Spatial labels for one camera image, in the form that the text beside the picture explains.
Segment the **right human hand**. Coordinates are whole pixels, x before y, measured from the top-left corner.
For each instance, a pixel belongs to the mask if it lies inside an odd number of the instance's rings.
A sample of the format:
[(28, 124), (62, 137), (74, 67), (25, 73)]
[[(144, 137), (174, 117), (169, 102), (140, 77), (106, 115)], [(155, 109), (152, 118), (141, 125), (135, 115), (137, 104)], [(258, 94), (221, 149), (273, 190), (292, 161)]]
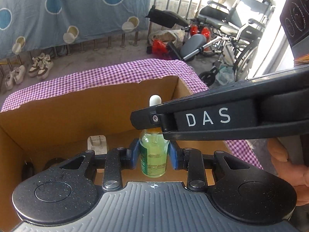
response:
[(297, 206), (308, 204), (308, 166), (294, 165), (286, 148), (277, 138), (268, 140), (268, 151), (278, 177), (292, 185), (297, 193)]

